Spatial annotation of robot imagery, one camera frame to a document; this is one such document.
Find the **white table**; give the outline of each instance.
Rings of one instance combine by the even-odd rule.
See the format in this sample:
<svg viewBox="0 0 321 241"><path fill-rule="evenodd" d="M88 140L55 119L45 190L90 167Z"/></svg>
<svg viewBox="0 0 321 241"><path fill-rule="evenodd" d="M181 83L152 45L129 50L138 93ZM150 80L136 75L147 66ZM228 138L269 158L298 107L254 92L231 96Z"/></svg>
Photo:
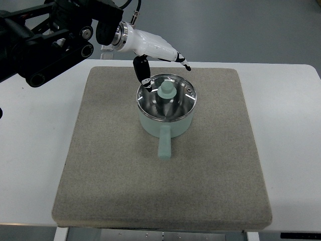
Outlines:
<svg viewBox="0 0 321 241"><path fill-rule="evenodd" d="M0 84L0 224L51 218L89 71L132 61L85 60L40 88ZM151 67L181 67L150 61ZM308 65L199 63L238 71L269 195L265 231L321 231L321 80Z"/></svg>

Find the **gray floor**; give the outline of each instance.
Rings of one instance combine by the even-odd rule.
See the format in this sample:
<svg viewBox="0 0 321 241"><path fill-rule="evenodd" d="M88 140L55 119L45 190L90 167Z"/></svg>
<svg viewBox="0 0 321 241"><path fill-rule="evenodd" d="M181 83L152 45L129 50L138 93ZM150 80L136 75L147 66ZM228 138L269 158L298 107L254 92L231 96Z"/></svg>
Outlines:
<svg viewBox="0 0 321 241"><path fill-rule="evenodd" d="M2 0L0 9L13 12L43 2ZM124 2L115 0L119 6ZM126 8L123 20L130 21L136 3L133 0ZM28 25L35 26L40 19L44 18ZM162 36L188 61L308 64L321 76L321 7L316 0L143 0L137 28ZM95 46L91 58L100 59L100 45L94 38L90 42ZM135 57L113 54L114 59ZM53 240L52 233L49 227L0 226L0 241ZM240 233L233 234L240 239L226 239L244 240ZM277 237L260 234L261 240Z"/></svg>

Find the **cooking pot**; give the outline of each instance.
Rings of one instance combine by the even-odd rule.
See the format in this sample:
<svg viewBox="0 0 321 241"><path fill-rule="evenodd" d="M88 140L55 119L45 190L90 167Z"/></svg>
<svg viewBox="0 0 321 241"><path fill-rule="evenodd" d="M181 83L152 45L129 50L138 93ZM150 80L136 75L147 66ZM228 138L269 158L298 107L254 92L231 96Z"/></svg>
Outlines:
<svg viewBox="0 0 321 241"><path fill-rule="evenodd" d="M183 134L191 125L196 92L192 84L174 74L150 78L151 92L142 85L137 91L137 105L142 127L159 138L158 157L171 158L171 138Z"/></svg>

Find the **pot rim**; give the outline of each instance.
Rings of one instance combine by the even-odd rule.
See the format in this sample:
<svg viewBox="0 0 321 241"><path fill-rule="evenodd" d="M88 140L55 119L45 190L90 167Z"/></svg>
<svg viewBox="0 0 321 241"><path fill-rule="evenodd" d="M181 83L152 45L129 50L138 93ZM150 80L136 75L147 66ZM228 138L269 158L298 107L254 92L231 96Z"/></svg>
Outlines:
<svg viewBox="0 0 321 241"><path fill-rule="evenodd" d="M193 104L192 108L190 109L190 111L187 112L185 115L180 116L180 117L178 117L178 118L176 118L176 119L173 119L173 120L160 119L160 118L157 118L157 117L155 117L155 116L153 116L153 115L151 115L151 114L148 114L148 113L140 106L140 103L139 103L139 101L138 101L138 93L140 92L140 90L141 90L142 88L144 88L143 85L140 85L140 87L138 88L137 93L136 93L136 102L137 102L138 109L140 110L141 113L144 114L144 116L148 117L149 119L158 121L158 122L173 123L173 122L181 121L182 119L186 118L189 114L191 114L191 113L193 112L193 110L194 110L195 104L196 104L196 102L197 102L197 93L196 93L196 91L195 91L195 88L193 87L193 85L192 85L188 80L186 80L185 78L183 78L183 77L181 77L181 76L179 76L179 75L177 75L177 74L170 74L170 73L156 74L156 75L151 76L150 79L153 79L153 78L156 78L156 77L159 77L159 76L162 76L162 75L169 75L169 76L174 76L174 77L181 78L181 79L183 79L184 81L186 81L186 83L189 84L189 85L193 88L193 90L194 90L194 92L195 92L195 101L194 101L194 104Z"/></svg>

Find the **black cable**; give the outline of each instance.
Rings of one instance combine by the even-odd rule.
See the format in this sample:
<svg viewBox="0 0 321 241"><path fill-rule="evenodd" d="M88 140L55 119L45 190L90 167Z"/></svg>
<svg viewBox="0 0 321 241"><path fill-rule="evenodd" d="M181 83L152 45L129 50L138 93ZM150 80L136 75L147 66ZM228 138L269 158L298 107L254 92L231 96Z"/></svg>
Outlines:
<svg viewBox="0 0 321 241"><path fill-rule="evenodd" d="M140 10L140 5L141 5L141 0L138 0L138 5L137 5L137 8L136 8L137 12L139 12L139 10Z"/></svg>
<svg viewBox="0 0 321 241"><path fill-rule="evenodd" d="M125 4L123 6L120 6L120 9L124 9L125 7L127 7L130 4L131 0L127 0L127 2L125 2Z"/></svg>

